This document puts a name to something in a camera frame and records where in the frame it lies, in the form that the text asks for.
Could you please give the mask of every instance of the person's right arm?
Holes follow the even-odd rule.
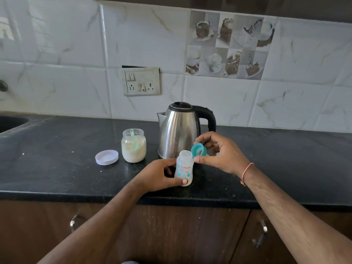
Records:
[[[234,141],[217,133],[202,134],[197,142],[220,152],[218,156],[195,157],[197,163],[240,178],[250,163]],[[258,168],[249,167],[244,183],[298,263],[352,263],[352,241],[298,204]]]

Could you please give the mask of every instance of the countertop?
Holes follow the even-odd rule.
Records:
[[[158,122],[20,115],[30,121],[0,133],[0,199],[106,203],[158,158]],[[122,132],[141,128],[146,158],[126,162]],[[249,160],[311,210],[352,211],[352,134],[218,126]],[[109,166],[95,163],[107,149],[120,153]],[[195,164],[188,187],[144,195],[139,204],[258,209],[237,177]]]

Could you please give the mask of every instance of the person's left arm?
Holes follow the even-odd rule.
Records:
[[[184,178],[167,178],[176,159],[155,160],[147,165],[97,214],[70,234],[41,261],[44,263],[104,263],[127,217],[142,195],[187,184]]]

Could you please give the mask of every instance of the kettle handle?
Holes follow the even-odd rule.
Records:
[[[213,111],[211,111],[209,108],[201,107],[201,106],[192,106],[192,107],[194,109],[194,112],[197,114],[198,118],[208,120],[209,131],[215,132],[217,130],[217,121],[215,120]]]

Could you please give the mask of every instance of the electric kettle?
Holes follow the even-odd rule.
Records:
[[[162,158],[178,157],[182,150],[191,150],[200,135],[199,118],[208,120],[209,131],[216,131],[213,111],[186,102],[169,105],[166,112],[157,113],[160,125],[158,153]]]

